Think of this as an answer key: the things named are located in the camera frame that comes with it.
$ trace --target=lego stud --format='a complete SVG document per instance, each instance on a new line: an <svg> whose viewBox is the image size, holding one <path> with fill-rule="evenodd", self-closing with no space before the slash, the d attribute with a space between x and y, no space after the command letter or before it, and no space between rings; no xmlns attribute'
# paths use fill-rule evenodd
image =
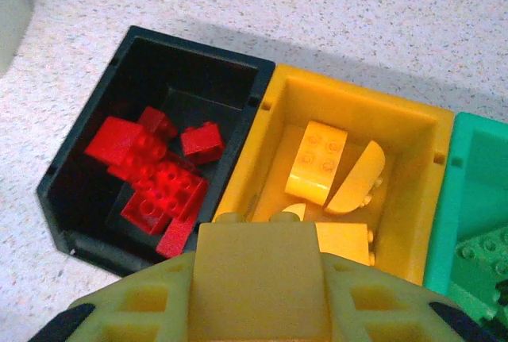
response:
<svg viewBox="0 0 508 342"><path fill-rule="evenodd" d="M160 122L160 124L159 124L159 129L160 129L161 131L164 131L164 130L166 130L168 127L169 127L169 121L168 121L168 120L166 120L166 119L164 118L164 119Z"/></svg>
<svg viewBox="0 0 508 342"><path fill-rule="evenodd" d="M314 156L312 154L310 154L310 153L305 153L305 154L302 154L302 156L300 157L299 161L301 163L305 163L307 165L310 165L314 161Z"/></svg>
<svg viewBox="0 0 508 342"><path fill-rule="evenodd" d="M146 217L152 217L154 216L155 210L156 207L153 205L153 203L151 203L146 199L140 204L141 215L144 215Z"/></svg>
<svg viewBox="0 0 508 342"><path fill-rule="evenodd" d="M328 151L331 153L338 153L342 151L342 147L335 141L330 141L328 143Z"/></svg>
<svg viewBox="0 0 508 342"><path fill-rule="evenodd" d="M508 275L508 262L501 260L494 265L494 270L499 275Z"/></svg>
<svg viewBox="0 0 508 342"><path fill-rule="evenodd" d="M464 259L470 260L474 259L476 254L473 248L469 247L468 245L464 245L459 249L459 256Z"/></svg>
<svg viewBox="0 0 508 342"><path fill-rule="evenodd" d="M140 169L140 176L142 179L148 179L152 177L156 172L156 169L152 165L144 165Z"/></svg>
<svg viewBox="0 0 508 342"><path fill-rule="evenodd" d="M309 136L307 138L307 143L311 146L315 146L315 145L319 145L320 144L320 139L318 136Z"/></svg>
<svg viewBox="0 0 508 342"><path fill-rule="evenodd" d="M372 194L368 194L368 195L364 198L364 200L360 203L360 206L359 206L359 207L360 207L360 208L365 207L366 205L368 205L368 204L371 202L371 200L372 200Z"/></svg>
<svg viewBox="0 0 508 342"><path fill-rule="evenodd" d="M334 163L332 160L330 160L330 161L325 161L325 162L323 162L323 164L321 165L321 169L322 169L323 171L326 171L327 173L330 173L330 172L332 172L332 171L334 171L334 170L335 170L335 163Z"/></svg>
<svg viewBox="0 0 508 342"><path fill-rule="evenodd" d="M296 213L290 213L288 211L283 211L281 213L276 213L271 216L270 221L282 222L282 221L300 221L299 216Z"/></svg>
<svg viewBox="0 0 508 342"><path fill-rule="evenodd" d="M152 155L155 159L161 159L166 155L166 148L163 145L158 145L153 148Z"/></svg>
<svg viewBox="0 0 508 342"><path fill-rule="evenodd" d="M492 252L495 251L495 242L491 238L485 238L481 242L482 248L486 251Z"/></svg>
<svg viewBox="0 0 508 342"><path fill-rule="evenodd" d="M133 189L134 190L140 190L140 191L150 191L154 188L154 183L151 180L147 179L140 179L136 182L133 182Z"/></svg>
<svg viewBox="0 0 508 342"><path fill-rule="evenodd" d="M137 166L140 166L142 163L142 160L139 156L136 156L135 154L133 153L129 153L126 157L125 157L125 165L127 167L137 167Z"/></svg>
<svg viewBox="0 0 508 342"><path fill-rule="evenodd" d="M379 177L376 179L376 181L374 182L374 188L377 189L379 186L381 186L381 184L383 183L383 178L382 177Z"/></svg>
<svg viewBox="0 0 508 342"><path fill-rule="evenodd" d="M283 209L283 213L296 213L300 218L300 221L303 221L303 217L305 216L307 204L306 203L295 203Z"/></svg>
<svg viewBox="0 0 508 342"><path fill-rule="evenodd" d="M221 223L242 223L245 221L245 217L239 213L222 213L215 221Z"/></svg>
<svg viewBox="0 0 508 342"><path fill-rule="evenodd" d="M153 144L153 138L149 135L139 136L137 146L140 148L150 148Z"/></svg>

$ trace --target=yellow plastic toy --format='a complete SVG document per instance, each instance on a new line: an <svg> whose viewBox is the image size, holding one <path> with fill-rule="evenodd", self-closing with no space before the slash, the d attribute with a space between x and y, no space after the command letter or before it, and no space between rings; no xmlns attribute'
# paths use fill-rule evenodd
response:
<svg viewBox="0 0 508 342"><path fill-rule="evenodd" d="M326 211L341 215L367 205L372 200L369 191L372 187L380 185L378 179L383 171L384 163L384 152L381 147L375 141L369 142L339 190L326 206Z"/></svg>
<svg viewBox="0 0 508 342"><path fill-rule="evenodd" d="M462 340L429 306L451 300L320 253L313 222L233 218L201 224L196 253L73 303L95 309L67 341Z"/></svg>
<svg viewBox="0 0 508 342"><path fill-rule="evenodd" d="M286 192L324 205L347 136L343 130L309 121L287 180Z"/></svg>
<svg viewBox="0 0 508 342"><path fill-rule="evenodd" d="M309 121L348 133L330 192L365 147L383 149L383 182L368 206L340 217L307 203L306 221L364 223L375 234L375 267L421 284L448 158L453 112L278 65L216 210L268 221L297 201L287 177Z"/></svg>
<svg viewBox="0 0 508 342"><path fill-rule="evenodd" d="M305 210L307 208L306 203L295 203L293 205L290 205L283 209L283 212L285 213L296 213L301 221L303 221L303 218L305 217Z"/></svg>
<svg viewBox="0 0 508 342"><path fill-rule="evenodd" d="M374 252L369 251L374 233L361 223L316 223L319 250L346 259L374 265Z"/></svg>

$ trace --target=green lego brick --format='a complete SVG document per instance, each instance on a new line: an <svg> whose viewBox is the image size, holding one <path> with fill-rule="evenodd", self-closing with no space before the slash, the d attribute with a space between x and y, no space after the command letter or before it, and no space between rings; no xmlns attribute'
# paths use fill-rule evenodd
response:
<svg viewBox="0 0 508 342"><path fill-rule="evenodd" d="M488 267L457 256L453 260L448 296L476 322L491 320L498 312L498 300L501 298L496 289L497 282Z"/></svg>
<svg viewBox="0 0 508 342"><path fill-rule="evenodd" d="M492 270L497 282L508 279L508 226L458 243L456 255Z"/></svg>

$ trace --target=curved yellow brick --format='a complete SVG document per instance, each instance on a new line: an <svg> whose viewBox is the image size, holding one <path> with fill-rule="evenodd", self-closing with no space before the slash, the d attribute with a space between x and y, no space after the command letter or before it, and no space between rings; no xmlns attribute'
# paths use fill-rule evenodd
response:
<svg viewBox="0 0 508 342"><path fill-rule="evenodd" d="M369 191L378 181L384 163L381 147L375 141L369 142L325 210L341 215L367 205L372 199Z"/></svg>
<svg viewBox="0 0 508 342"><path fill-rule="evenodd" d="M306 207L307 207L306 203L295 203L283 209L283 213L296 213L300 218L300 221L303 221Z"/></svg>

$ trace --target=yellow lego brick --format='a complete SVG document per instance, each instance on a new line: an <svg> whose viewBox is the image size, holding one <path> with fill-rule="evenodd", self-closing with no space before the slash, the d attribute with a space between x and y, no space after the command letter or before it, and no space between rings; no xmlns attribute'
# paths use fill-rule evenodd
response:
<svg viewBox="0 0 508 342"><path fill-rule="evenodd" d="M191 340L326 340L314 224L201 224L189 320Z"/></svg>
<svg viewBox="0 0 508 342"><path fill-rule="evenodd" d="M384 163L384 152L381 147L374 141L369 142L339 190L326 206L326 211L341 215L367 205L371 200L369 191L379 179Z"/></svg>
<svg viewBox="0 0 508 342"><path fill-rule="evenodd" d="M295 203L293 205L290 205L283 209L284 213L296 213L296 215L300 218L301 221L303 221L303 218L305 217L305 210L306 210L307 204L305 203Z"/></svg>
<svg viewBox="0 0 508 342"><path fill-rule="evenodd" d="M319 250L365 265L373 265L369 244L374 235L361 223L316 222Z"/></svg>
<svg viewBox="0 0 508 342"><path fill-rule="evenodd" d="M325 204L348 134L309 121L287 180L286 192L318 205Z"/></svg>

